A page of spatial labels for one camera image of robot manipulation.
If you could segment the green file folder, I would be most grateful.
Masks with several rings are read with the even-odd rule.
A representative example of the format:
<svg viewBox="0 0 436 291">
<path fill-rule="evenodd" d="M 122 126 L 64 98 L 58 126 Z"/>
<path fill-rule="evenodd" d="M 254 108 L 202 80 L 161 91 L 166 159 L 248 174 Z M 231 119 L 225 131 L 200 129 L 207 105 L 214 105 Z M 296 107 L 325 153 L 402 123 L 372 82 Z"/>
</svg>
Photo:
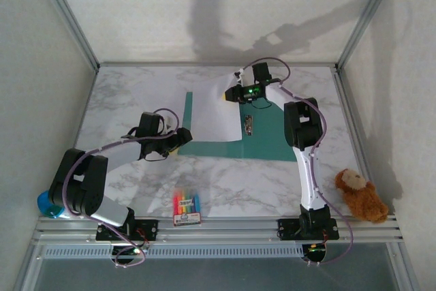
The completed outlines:
<svg viewBox="0 0 436 291">
<path fill-rule="evenodd" d="M 240 106 L 242 139 L 233 142 L 196 142 L 192 140 L 178 150 L 180 155 L 196 157 L 222 157 L 231 159 L 261 159 L 269 161 L 295 162 L 296 156 L 285 140 L 283 111 L 276 105 L 261 106 L 257 100 L 253 105 Z M 244 132 L 244 116 L 253 116 L 253 135 Z"/>
</svg>

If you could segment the pack of coloured markers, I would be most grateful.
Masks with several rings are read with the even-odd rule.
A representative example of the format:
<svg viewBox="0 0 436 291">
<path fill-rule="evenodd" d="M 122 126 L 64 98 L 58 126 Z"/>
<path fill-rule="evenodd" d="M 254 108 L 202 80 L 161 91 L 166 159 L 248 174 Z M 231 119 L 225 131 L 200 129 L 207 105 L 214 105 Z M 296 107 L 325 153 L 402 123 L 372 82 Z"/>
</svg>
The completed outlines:
<svg viewBox="0 0 436 291">
<path fill-rule="evenodd" d="M 194 226 L 202 223 L 200 196 L 196 189 L 176 188 L 172 197 L 173 225 Z"/>
</svg>

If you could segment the blue lidded plastic container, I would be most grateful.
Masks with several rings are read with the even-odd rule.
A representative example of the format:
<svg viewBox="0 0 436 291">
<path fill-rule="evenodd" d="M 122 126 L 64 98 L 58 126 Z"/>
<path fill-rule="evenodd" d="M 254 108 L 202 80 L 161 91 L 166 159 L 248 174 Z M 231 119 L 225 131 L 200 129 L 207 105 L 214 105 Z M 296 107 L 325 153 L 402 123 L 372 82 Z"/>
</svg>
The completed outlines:
<svg viewBox="0 0 436 291">
<path fill-rule="evenodd" d="M 70 219 L 71 216 L 68 212 L 62 207 L 57 206 L 49 200 L 48 191 L 42 192 L 37 197 L 37 207 L 40 210 L 40 213 L 44 217 L 48 217 L 51 219 Z"/>
</svg>

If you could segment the brown teddy bear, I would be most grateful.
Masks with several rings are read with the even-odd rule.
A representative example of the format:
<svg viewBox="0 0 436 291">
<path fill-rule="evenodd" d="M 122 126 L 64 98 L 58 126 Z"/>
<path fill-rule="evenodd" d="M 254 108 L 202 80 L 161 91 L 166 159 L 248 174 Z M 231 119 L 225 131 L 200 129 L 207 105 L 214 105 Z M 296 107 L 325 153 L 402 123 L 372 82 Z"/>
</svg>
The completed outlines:
<svg viewBox="0 0 436 291">
<path fill-rule="evenodd" d="M 378 196 L 375 185 L 359 172 L 344 169 L 336 175 L 334 184 L 341 191 L 344 202 L 356 219 L 373 224 L 387 220 L 388 206 Z"/>
</svg>

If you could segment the aluminium back rail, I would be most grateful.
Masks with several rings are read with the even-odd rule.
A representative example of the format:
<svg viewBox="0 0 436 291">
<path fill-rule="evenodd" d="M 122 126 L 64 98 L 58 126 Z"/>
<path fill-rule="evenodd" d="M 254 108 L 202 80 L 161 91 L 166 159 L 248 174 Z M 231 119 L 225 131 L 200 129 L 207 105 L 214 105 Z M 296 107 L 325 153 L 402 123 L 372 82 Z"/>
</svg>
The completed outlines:
<svg viewBox="0 0 436 291">
<path fill-rule="evenodd" d="M 290 67 L 334 67 L 329 61 L 287 61 Z M 104 61 L 100 67 L 244 67 L 243 62 L 194 62 L 194 61 Z"/>
</svg>

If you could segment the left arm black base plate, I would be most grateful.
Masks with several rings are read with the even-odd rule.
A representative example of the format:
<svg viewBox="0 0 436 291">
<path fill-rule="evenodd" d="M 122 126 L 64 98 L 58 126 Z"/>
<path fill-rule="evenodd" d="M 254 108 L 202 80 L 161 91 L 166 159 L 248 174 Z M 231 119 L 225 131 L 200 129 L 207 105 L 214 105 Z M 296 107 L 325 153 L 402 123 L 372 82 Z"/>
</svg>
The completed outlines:
<svg viewBox="0 0 436 291">
<path fill-rule="evenodd" d="M 131 241 L 155 241 L 159 221 L 156 219 L 137 219 L 132 225 L 124 224 L 116 227 L 126 239 Z M 99 226 L 95 236 L 96 241 L 122 241 L 113 231 L 105 226 Z"/>
</svg>

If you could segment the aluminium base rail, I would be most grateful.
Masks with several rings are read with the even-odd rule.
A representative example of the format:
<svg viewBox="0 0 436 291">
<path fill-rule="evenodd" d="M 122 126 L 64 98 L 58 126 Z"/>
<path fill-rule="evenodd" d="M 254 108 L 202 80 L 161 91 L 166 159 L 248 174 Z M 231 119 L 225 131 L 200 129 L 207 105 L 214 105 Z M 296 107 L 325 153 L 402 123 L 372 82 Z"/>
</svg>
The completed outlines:
<svg viewBox="0 0 436 291">
<path fill-rule="evenodd" d="M 206 217 L 200 225 L 175 227 L 172 218 L 157 218 L 156 245 L 278 244 L 277 217 Z M 338 240 L 329 243 L 401 243 L 403 235 L 394 216 L 382 224 L 337 218 Z M 32 241 L 43 244 L 97 244 L 97 224 L 84 219 L 41 218 Z"/>
</svg>

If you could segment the aluminium side rail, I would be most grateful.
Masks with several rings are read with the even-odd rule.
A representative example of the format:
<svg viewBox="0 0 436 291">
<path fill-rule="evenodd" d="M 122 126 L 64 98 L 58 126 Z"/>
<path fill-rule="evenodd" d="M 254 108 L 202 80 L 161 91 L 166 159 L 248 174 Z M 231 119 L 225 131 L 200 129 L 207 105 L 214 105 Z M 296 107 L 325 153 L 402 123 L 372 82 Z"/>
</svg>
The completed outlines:
<svg viewBox="0 0 436 291">
<path fill-rule="evenodd" d="M 339 97 L 339 102 L 343 111 L 343 115 L 345 117 L 345 124 L 349 132 L 349 138 L 352 144 L 354 157 L 356 159 L 358 169 L 366 179 L 371 180 L 371 173 L 369 171 L 367 159 L 365 158 L 362 141 L 358 133 L 358 124 L 352 112 L 352 106 L 345 90 L 343 78 L 341 77 L 338 68 L 332 67 L 331 72 L 333 82 Z"/>
</svg>

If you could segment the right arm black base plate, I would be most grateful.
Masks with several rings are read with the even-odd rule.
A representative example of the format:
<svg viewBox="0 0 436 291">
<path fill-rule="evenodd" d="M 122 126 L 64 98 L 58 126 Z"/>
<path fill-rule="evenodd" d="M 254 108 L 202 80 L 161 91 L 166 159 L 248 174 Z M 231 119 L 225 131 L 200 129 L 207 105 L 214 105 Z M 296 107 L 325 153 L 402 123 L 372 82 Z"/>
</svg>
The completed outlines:
<svg viewBox="0 0 436 291">
<path fill-rule="evenodd" d="M 277 236 L 282 241 L 338 240 L 339 230 L 335 219 L 321 223 L 320 227 L 310 228 L 302 219 L 278 219 Z"/>
</svg>

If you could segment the aluminium frame post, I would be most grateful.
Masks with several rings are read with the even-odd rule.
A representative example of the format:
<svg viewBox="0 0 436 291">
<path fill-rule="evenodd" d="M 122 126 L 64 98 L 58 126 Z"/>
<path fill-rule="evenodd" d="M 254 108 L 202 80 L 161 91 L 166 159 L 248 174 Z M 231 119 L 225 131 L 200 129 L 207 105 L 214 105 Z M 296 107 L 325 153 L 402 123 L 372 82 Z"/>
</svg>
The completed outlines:
<svg viewBox="0 0 436 291">
<path fill-rule="evenodd" d="M 75 17 L 67 0 L 52 0 L 54 6 L 59 11 L 61 18 L 65 22 L 67 28 L 72 33 L 73 38 L 77 42 L 79 49 L 82 51 L 84 57 L 88 61 L 95 74 L 98 73 L 100 63 L 95 56 L 91 45 L 86 38 L 77 18 Z"/>
<path fill-rule="evenodd" d="M 336 63 L 336 69 L 337 72 L 341 72 L 344 68 L 346 63 L 349 61 L 350 57 L 352 56 L 353 52 L 355 51 L 359 41 L 361 40 L 362 36 L 364 35 L 364 32 L 366 31 L 367 27 L 369 26 L 369 23 L 372 21 L 378 7 L 380 6 L 381 2 L 383 0 L 367 0 L 364 6 L 364 9 L 359 16 L 359 19 L 348 39 L 348 41 L 345 44 L 345 48 L 343 49 L 343 52 L 341 53 L 337 63 Z"/>
</svg>

